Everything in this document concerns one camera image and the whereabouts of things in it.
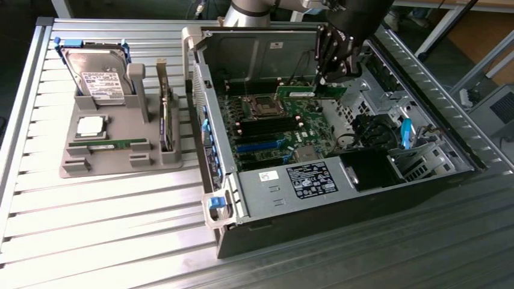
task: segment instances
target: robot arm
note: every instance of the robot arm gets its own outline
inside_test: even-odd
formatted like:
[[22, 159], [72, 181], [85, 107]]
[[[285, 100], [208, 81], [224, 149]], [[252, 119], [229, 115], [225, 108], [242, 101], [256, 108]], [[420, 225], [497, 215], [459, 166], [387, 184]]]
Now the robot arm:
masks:
[[376, 31], [393, 0], [324, 0], [328, 24], [317, 25], [313, 87], [360, 76], [361, 44]]

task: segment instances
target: floor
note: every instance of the floor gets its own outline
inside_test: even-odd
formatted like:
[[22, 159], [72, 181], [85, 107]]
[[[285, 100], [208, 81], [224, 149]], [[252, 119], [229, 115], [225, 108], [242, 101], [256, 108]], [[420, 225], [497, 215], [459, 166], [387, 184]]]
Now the floor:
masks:
[[[193, 11], [190, 8], [186, 16], [188, 1], [148, 0], [144, 1], [144, 4], [134, 0], [76, 0], [69, 2], [77, 18], [190, 19]], [[205, 8], [206, 18], [216, 19], [217, 15], [222, 15], [228, 5], [228, 0], [212, 2]], [[288, 20], [289, 15], [289, 11], [276, 10], [272, 19]], [[0, 54], [2, 64], [0, 70], [0, 140], [3, 129], [1, 123], [2, 119], [9, 118], [37, 16], [56, 16], [50, 0], [7, 0], [5, 4], [0, 5], [0, 43], [7, 43], [7, 45], [2, 45], [2, 53]], [[308, 15], [304, 20], [320, 21], [321, 17]], [[15, 29], [10, 28], [11, 23], [17, 24]], [[429, 34], [429, 29], [420, 28], [409, 20], [403, 20], [397, 34], [411, 50], [415, 51]], [[471, 69], [473, 63], [460, 53], [451, 41], [444, 39], [427, 59], [425, 66], [448, 89]], [[484, 79], [476, 89], [484, 96], [495, 87], [493, 82]]]

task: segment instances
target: hard drive label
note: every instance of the hard drive label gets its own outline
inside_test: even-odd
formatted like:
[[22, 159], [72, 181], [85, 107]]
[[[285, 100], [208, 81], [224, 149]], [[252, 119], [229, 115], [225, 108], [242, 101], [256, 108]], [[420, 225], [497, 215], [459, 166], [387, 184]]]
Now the hard drive label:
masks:
[[116, 72], [82, 72], [82, 81], [93, 99], [122, 98], [122, 88]]
[[323, 161], [297, 167], [288, 167], [286, 174], [294, 188], [296, 197], [300, 199], [337, 191], [337, 186]]

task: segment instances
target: slotted aluminum surface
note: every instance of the slotted aluminum surface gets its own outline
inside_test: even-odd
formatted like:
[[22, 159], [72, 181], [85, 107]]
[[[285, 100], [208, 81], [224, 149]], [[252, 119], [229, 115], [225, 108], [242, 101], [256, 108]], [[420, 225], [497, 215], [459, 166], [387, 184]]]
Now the slotted aluminum surface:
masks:
[[461, 116], [449, 112], [444, 96], [383, 31], [377, 36], [384, 45], [468, 130], [465, 138], [491, 167], [420, 206], [217, 260], [214, 236], [200, 213], [202, 189], [184, 99], [180, 133], [189, 137], [180, 171], [58, 178], [74, 88], [46, 43], [54, 36], [98, 42], [125, 38], [133, 62], [146, 65], [146, 92], [157, 91], [154, 62], [165, 57], [170, 84], [184, 97], [180, 30], [186, 25], [216, 22], [62, 19], [41, 30], [33, 82], [19, 94], [23, 116], [18, 125], [9, 124], [9, 134], [17, 129], [18, 137], [11, 134], [15, 138], [0, 154], [9, 164], [0, 210], [0, 287], [468, 288], [511, 282], [511, 170]]

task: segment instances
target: hard drive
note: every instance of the hard drive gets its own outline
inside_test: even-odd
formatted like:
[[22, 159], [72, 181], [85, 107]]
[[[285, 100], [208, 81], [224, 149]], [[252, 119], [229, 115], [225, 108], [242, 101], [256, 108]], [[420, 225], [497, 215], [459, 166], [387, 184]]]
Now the hard drive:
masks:
[[126, 76], [129, 63], [128, 45], [84, 43], [65, 40], [56, 51], [72, 74], [80, 95], [92, 96], [97, 105], [122, 105], [124, 95], [133, 94], [133, 85]]

